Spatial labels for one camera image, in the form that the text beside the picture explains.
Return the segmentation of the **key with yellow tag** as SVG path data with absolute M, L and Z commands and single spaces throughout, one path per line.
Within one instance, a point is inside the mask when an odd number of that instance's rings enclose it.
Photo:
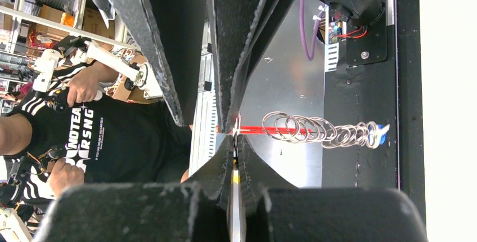
M 240 170 L 238 163 L 237 148 L 233 149 L 233 164 L 231 172 L 231 192 L 229 194 L 227 209 L 227 224 L 229 239 L 232 242 L 246 241 L 246 219 L 245 208 L 242 202 L 242 192 L 240 184 Z

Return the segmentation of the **key with blue tag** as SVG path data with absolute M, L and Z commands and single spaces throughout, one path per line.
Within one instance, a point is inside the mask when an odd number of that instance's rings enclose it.
M 389 129 L 390 129 L 389 124 L 377 124 L 376 130 L 375 130 L 375 137 L 376 137 L 375 146 L 376 147 L 382 145 L 385 142 L 386 134 L 388 133 Z

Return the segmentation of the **steel key holder red handle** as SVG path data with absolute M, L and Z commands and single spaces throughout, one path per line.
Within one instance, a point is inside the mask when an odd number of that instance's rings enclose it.
M 236 133 L 267 135 L 291 144 L 320 144 L 325 149 L 351 146 L 377 149 L 376 122 L 334 125 L 317 116 L 290 115 L 281 111 L 266 114 L 260 126 L 239 126 Z

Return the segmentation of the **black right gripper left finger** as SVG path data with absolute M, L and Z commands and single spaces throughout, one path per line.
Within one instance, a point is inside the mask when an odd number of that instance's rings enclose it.
M 35 241 L 229 241 L 232 137 L 184 183 L 96 183 L 66 190 Z

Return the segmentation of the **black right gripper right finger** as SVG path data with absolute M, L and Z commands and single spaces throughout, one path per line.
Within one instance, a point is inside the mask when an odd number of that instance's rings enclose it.
M 396 189 L 299 189 L 239 135 L 246 241 L 427 241 L 409 197 Z

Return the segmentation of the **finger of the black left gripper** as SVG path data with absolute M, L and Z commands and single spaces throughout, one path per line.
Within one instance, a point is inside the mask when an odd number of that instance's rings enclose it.
M 193 123 L 205 0 L 109 0 L 153 68 L 179 126 Z
M 218 128 L 230 133 L 248 81 L 295 0 L 207 0 Z

